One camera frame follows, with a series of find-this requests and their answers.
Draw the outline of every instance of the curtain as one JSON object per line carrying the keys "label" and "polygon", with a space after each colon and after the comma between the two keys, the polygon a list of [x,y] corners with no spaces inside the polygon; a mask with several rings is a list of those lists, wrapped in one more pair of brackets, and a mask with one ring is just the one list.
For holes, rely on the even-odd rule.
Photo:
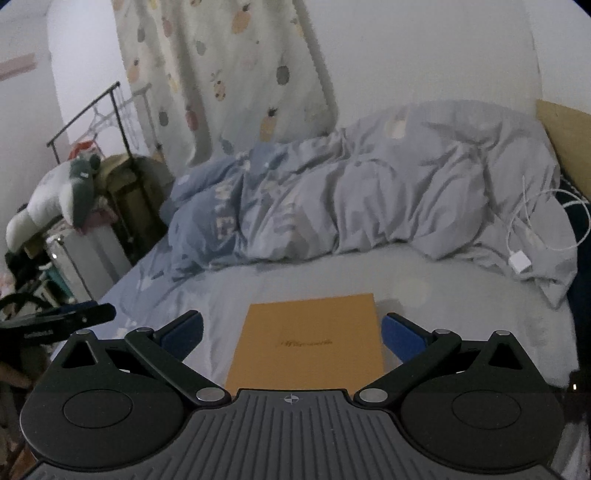
{"label": "curtain", "polygon": [[112,0],[148,148],[178,176],[213,154],[330,131],[291,0]]}

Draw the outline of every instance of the cable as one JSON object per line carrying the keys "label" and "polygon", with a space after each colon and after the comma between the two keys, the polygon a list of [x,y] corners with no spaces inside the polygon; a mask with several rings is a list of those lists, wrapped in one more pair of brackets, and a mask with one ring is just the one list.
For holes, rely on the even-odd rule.
{"label": "cable", "polygon": [[589,234],[591,233],[591,213],[589,213],[589,208],[587,207],[587,204],[585,203],[585,201],[579,197],[577,197],[574,193],[569,192],[568,190],[563,190],[563,189],[547,189],[547,190],[542,190],[541,192],[536,193],[533,197],[531,198],[527,198],[525,195],[525,176],[521,177],[522,180],[522,186],[523,186],[523,204],[520,208],[518,208],[515,213],[513,214],[513,217],[511,217],[511,221],[509,222],[509,225],[507,227],[507,237],[506,237],[506,245],[507,245],[507,251],[509,252],[509,255],[515,255],[515,252],[513,250],[511,250],[511,247],[509,247],[509,237],[511,236],[511,231],[513,230],[513,223],[515,222],[515,219],[517,218],[517,215],[519,215],[519,212],[521,211],[522,208],[525,208],[525,217],[527,218],[527,225],[530,227],[530,230],[534,231],[534,228],[531,225],[531,219],[530,219],[530,214],[527,210],[527,204],[536,199],[537,197],[544,195],[546,193],[565,193],[566,195],[570,195],[571,197],[573,197],[575,199],[574,202],[568,202],[566,204],[563,205],[564,208],[568,207],[568,206],[572,206],[572,205],[576,205],[576,204],[581,204],[583,206],[583,208],[585,209],[585,212],[587,213],[587,219],[589,221],[589,227],[587,228],[587,232],[583,235],[583,238],[581,238],[581,240],[579,240],[576,244],[571,245],[569,247],[564,247],[564,248],[555,248],[555,247],[550,247],[548,245],[546,245],[544,243],[544,241],[540,238],[540,241],[544,244],[544,246],[548,249],[548,250],[552,250],[554,252],[564,252],[567,250],[571,250],[573,248],[577,248],[579,245],[581,245],[585,240],[587,240],[587,237],[589,236]]}

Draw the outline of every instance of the white plush toy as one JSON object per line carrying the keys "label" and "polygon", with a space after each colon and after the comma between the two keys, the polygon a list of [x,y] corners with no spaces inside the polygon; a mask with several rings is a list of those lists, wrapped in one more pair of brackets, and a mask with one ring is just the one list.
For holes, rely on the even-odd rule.
{"label": "white plush toy", "polygon": [[11,252],[36,233],[51,225],[56,218],[76,228],[81,227],[94,202],[93,173],[98,171],[100,158],[76,158],[58,165],[39,182],[27,207],[10,220],[6,242]]}

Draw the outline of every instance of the pineapple print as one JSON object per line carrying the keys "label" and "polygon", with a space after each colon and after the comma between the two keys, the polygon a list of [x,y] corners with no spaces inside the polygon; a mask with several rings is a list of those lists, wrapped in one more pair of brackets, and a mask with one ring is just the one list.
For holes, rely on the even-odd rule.
{"label": "pineapple print", "polygon": [[212,73],[211,79],[213,82],[213,94],[218,102],[221,102],[226,98],[226,84],[218,79],[221,72],[221,70],[218,70],[216,73]]}
{"label": "pineapple print", "polygon": [[190,105],[187,105],[187,112],[185,113],[185,119],[191,132],[196,131],[199,128],[199,120],[197,114],[191,109]]}
{"label": "pineapple print", "polygon": [[229,140],[220,137],[220,145],[222,146],[222,151],[226,155],[234,155],[234,145],[232,145]]}
{"label": "pineapple print", "polygon": [[135,59],[134,64],[127,69],[127,79],[129,83],[135,83],[139,80],[139,59]]}
{"label": "pineapple print", "polygon": [[297,17],[295,17],[291,19],[291,23],[295,25],[295,31],[297,32],[297,34],[300,37],[304,38],[304,30],[301,27],[300,20]]}
{"label": "pineapple print", "polygon": [[155,161],[164,163],[164,153],[162,152],[162,145],[158,144],[158,146],[156,146],[156,151],[153,153],[152,158]]}
{"label": "pineapple print", "polygon": [[251,4],[246,4],[234,15],[232,20],[232,33],[239,34],[244,32],[248,28],[248,24],[251,22]]}
{"label": "pineapple print", "polygon": [[168,125],[168,113],[163,108],[158,112],[158,121],[162,127],[166,127]]}
{"label": "pineapple print", "polygon": [[173,93],[178,93],[178,82],[173,78],[173,76],[170,73],[167,76],[170,89]]}
{"label": "pineapple print", "polygon": [[195,42],[195,47],[197,48],[197,53],[200,57],[203,57],[205,55],[205,51],[207,50],[207,47],[205,45],[205,43],[203,43],[200,40],[197,40]]}
{"label": "pineapple print", "polygon": [[162,27],[166,38],[173,34],[173,25],[166,17],[162,17]]}
{"label": "pineapple print", "polygon": [[280,66],[277,67],[277,83],[279,85],[287,85],[290,81],[290,70],[285,65],[284,55],[281,56]]}
{"label": "pineapple print", "polygon": [[165,64],[166,61],[164,60],[164,57],[162,55],[158,55],[154,60],[154,66],[158,69],[164,67]]}
{"label": "pineapple print", "polygon": [[259,139],[261,142],[270,142],[277,126],[277,109],[269,108],[267,116],[261,122],[261,132]]}

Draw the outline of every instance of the clothes rack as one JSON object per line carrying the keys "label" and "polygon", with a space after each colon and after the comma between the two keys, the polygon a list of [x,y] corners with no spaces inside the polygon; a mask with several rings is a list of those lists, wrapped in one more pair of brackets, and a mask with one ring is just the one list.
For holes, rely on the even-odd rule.
{"label": "clothes rack", "polygon": [[53,154],[56,157],[56,162],[58,165],[61,163],[61,161],[60,161],[60,156],[57,153],[57,149],[56,149],[56,140],[64,132],[66,132],[68,130],[68,128],[70,128],[82,115],[84,115],[88,110],[93,108],[98,102],[100,102],[106,96],[109,96],[111,98],[111,103],[113,104],[113,112],[114,112],[115,118],[117,120],[117,125],[119,127],[119,131],[121,132],[121,138],[123,139],[123,145],[125,146],[125,151],[127,152],[127,154],[129,155],[130,158],[133,158],[133,155],[131,153],[131,149],[129,147],[129,142],[127,140],[127,136],[125,135],[125,130],[123,128],[123,122],[121,121],[119,107],[117,106],[117,102],[115,101],[115,94],[113,93],[117,88],[120,88],[120,87],[121,87],[121,83],[115,82],[113,85],[111,85],[109,88],[107,88],[97,98],[92,100],[91,103],[86,105],[72,120],[70,120],[67,124],[65,124],[65,126],[62,127],[62,129],[58,133],[56,133],[56,135],[51,140],[49,140],[49,142],[47,142],[47,147],[51,147],[51,149],[53,150]]}

